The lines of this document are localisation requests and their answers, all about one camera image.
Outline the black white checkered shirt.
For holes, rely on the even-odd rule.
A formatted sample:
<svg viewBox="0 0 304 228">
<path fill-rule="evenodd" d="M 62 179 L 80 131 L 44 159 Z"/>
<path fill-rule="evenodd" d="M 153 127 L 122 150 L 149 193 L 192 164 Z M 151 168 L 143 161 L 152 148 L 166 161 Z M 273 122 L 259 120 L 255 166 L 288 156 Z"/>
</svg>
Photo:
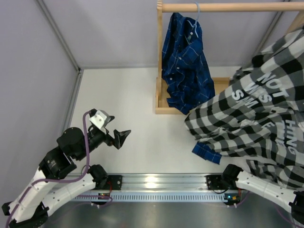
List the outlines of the black white checkered shirt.
<svg viewBox="0 0 304 228">
<path fill-rule="evenodd" d="M 241 67 L 223 92 L 185 119 L 193 153 L 225 157 L 259 178 L 304 188 L 304 28 L 298 27 Z"/>
</svg>

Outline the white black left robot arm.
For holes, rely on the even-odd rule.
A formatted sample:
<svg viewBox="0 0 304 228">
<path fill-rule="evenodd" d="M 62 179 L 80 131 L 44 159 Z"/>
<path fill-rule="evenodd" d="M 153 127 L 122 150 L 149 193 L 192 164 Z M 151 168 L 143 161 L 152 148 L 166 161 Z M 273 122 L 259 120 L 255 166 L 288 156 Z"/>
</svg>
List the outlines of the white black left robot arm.
<svg viewBox="0 0 304 228">
<path fill-rule="evenodd" d="M 61 206 L 76 196 L 93 189 L 106 187 L 108 174 L 101 165 L 92 165 L 84 170 L 82 178 L 67 180 L 67 175 L 76 169 L 74 160 L 80 161 L 106 143 L 120 149 L 131 133 L 130 130 L 114 136 L 90 126 L 87 135 L 77 127 L 68 128 L 57 139 L 58 146 L 49 151 L 40 162 L 29 185 L 12 202 L 2 205 L 8 216 L 7 228 L 38 228 Z"/>
</svg>

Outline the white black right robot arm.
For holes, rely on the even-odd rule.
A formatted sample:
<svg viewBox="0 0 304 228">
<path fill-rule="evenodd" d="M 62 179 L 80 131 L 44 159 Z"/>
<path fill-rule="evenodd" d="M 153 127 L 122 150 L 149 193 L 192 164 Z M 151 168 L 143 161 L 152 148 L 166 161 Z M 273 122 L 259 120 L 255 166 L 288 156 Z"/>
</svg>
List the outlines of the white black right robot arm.
<svg viewBox="0 0 304 228">
<path fill-rule="evenodd" d="M 304 223 L 304 192 L 281 187 L 258 178 L 240 167 L 229 164 L 221 175 L 221 184 L 227 188 L 248 190 L 283 208 L 292 218 Z"/>
</svg>

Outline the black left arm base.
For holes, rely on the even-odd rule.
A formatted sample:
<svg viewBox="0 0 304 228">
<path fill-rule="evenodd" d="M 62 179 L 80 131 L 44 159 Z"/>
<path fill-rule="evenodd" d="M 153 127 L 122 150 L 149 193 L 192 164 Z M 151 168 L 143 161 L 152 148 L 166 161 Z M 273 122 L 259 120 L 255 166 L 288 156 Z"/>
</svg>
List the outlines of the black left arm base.
<svg viewBox="0 0 304 228">
<path fill-rule="evenodd" d="M 107 179 L 102 180 L 101 183 L 98 183 L 97 186 L 93 189 L 99 191 L 99 195 L 102 197 L 111 196 L 113 190 L 121 190 L 123 183 L 122 175 L 108 175 Z"/>
</svg>

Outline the blue plaid shirt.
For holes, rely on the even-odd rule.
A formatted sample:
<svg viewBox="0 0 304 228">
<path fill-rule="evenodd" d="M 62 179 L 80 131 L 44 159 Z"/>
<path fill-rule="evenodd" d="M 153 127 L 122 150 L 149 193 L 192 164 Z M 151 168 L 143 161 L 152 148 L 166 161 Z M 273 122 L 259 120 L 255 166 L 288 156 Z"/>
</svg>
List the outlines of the blue plaid shirt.
<svg viewBox="0 0 304 228">
<path fill-rule="evenodd" d="M 180 13 L 171 15 L 161 53 L 161 76 L 170 96 L 167 103 L 184 115 L 216 95 L 203 52 L 202 28 L 198 22 L 199 37 L 191 35 L 187 20 L 195 22 Z"/>
</svg>

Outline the light blue hanger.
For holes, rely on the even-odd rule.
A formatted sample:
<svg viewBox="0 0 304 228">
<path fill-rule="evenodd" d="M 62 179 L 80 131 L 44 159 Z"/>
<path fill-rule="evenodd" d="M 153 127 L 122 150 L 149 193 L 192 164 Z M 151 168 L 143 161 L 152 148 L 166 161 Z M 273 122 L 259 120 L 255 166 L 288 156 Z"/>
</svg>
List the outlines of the light blue hanger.
<svg viewBox="0 0 304 228">
<path fill-rule="evenodd" d="M 189 23 L 189 25 L 192 27 L 192 31 L 191 31 L 191 35 L 192 34 L 195 34 L 196 37 L 198 38 L 198 33 L 197 33 L 197 25 L 198 25 L 198 20 L 199 20 L 199 17 L 200 17 L 200 6 L 199 6 L 199 3 L 198 2 L 195 2 L 196 6 L 197 6 L 197 10 L 198 10 L 198 14 L 197 14 L 197 18 L 195 19 L 195 22 L 192 23 L 190 20 L 187 20 L 187 22 Z"/>
</svg>

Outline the wooden clothes rack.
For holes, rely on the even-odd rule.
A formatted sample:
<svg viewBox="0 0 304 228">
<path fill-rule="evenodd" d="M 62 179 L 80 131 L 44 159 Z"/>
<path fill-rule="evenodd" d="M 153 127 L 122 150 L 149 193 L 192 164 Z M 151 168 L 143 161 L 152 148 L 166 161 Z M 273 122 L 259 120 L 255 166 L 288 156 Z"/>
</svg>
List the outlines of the wooden clothes rack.
<svg viewBox="0 0 304 228">
<path fill-rule="evenodd" d="M 155 113 L 187 114 L 227 88 L 227 77 L 211 78 L 204 54 L 203 30 L 199 18 L 182 16 L 183 12 L 275 12 L 257 50 L 265 45 L 281 14 L 296 11 L 287 32 L 304 23 L 304 3 L 163 3 L 157 1 L 158 75 L 156 77 Z"/>
</svg>

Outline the aluminium mounting rail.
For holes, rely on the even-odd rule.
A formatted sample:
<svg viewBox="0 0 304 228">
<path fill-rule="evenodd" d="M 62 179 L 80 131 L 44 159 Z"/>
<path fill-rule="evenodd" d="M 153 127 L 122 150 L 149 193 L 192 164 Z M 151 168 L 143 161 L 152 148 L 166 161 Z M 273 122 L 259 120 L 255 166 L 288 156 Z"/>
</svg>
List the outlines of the aluminium mounting rail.
<svg viewBox="0 0 304 228">
<path fill-rule="evenodd" d="M 105 192 L 208 192 L 211 176 L 221 173 L 109 173 L 110 183 L 90 191 Z"/>
</svg>

